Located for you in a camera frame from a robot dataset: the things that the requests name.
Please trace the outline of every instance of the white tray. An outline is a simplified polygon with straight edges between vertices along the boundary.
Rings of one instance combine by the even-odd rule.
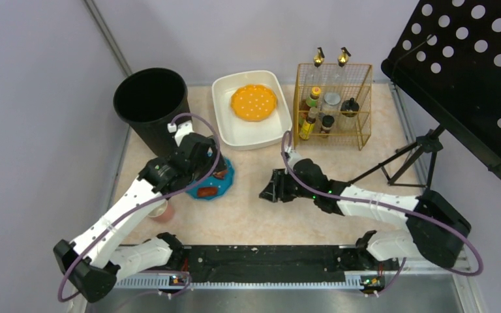
[[[245,85],[264,85],[277,97],[273,113],[263,121],[247,122],[238,118],[231,108],[231,97]],[[283,133],[292,127],[291,115],[281,86],[274,73],[252,70],[218,78],[212,84],[212,100],[220,137],[235,150],[250,150],[273,145],[281,141]]]

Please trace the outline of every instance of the white wall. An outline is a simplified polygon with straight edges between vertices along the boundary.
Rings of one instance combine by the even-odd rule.
[[[410,97],[406,107],[417,135],[437,126],[436,121]],[[489,312],[501,312],[501,180],[487,170],[450,133],[440,138],[433,189],[440,192],[472,225],[469,239],[485,262],[475,278]]]
[[[96,0],[133,71],[171,68],[189,84],[268,69],[294,83],[316,47],[334,63],[346,46],[354,63],[381,62],[417,0]]]
[[[81,1],[0,0],[0,312],[63,309],[52,249],[108,201],[122,79]]]

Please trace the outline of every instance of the metal base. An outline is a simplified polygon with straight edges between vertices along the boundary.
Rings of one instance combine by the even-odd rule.
[[[91,305],[90,312],[170,313],[360,313],[360,312],[464,312],[457,300],[451,275],[403,275],[378,299],[365,298],[357,290],[198,290],[168,300],[145,295],[115,309],[145,290],[114,289]]]

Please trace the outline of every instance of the gold wire rack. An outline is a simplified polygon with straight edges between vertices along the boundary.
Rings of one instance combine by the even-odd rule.
[[[293,142],[294,145],[354,145],[362,150],[371,136],[371,85],[373,66],[371,64],[345,65],[345,82],[341,86],[328,85],[327,78],[338,69],[336,63],[324,63],[320,66],[319,83],[305,85],[306,75],[314,69],[312,63],[299,64],[295,95],[293,97]],[[299,105],[310,94],[312,87],[318,86],[322,90],[336,90],[341,96],[341,102],[354,98],[359,104],[358,112],[331,112],[321,111],[324,114],[334,115],[335,123],[329,134],[320,134],[321,121],[316,120],[310,138],[302,140],[299,137],[299,115],[306,111],[299,111]],[[318,100],[321,106],[323,93]]]

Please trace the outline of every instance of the tripod stand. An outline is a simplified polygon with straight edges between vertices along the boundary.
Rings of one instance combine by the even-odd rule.
[[[431,181],[433,180],[433,171],[435,169],[435,161],[437,159],[437,152],[442,150],[442,144],[439,141],[439,136],[441,133],[444,131],[444,127],[439,125],[435,130],[429,130],[428,133],[425,136],[419,136],[416,138],[415,142],[412,142],[409,145],[406,145],[400,149],[396,150],[395,155],[391,156],[387,160],[377,164],[377,166],[371,168],[369,171],[366,171],[364,174],[356,177],[355,179],[352,179],[349,181],[349,183],[354,184],[360,179],[370,175],[376,170],[381,169],[383,171],[383,174],[385,174],[385,177],[387,178],[387,183],[390,186],[406,186],[406,187],[423,187],[423,188],[431,188]],[[399,158],[402,155],[405,155],[412,151],[413,149],[417,148],[417,150],[412,153],[410,158],[408,158],[404,164],[401,166],[401,168],[395,173],[395,175],[390,176],[387,170],[385,169],[385,165],[389,164],[390,162],[393,162],[397,158]],[[427,172],[427,182],[425,185],[423,184],[398,184],[396,181],[405,173],[405,171],[414,164],[414,162],[419,159],[419,157],[423,153],[431,153],[431,160],[429,162],[429,171]]]

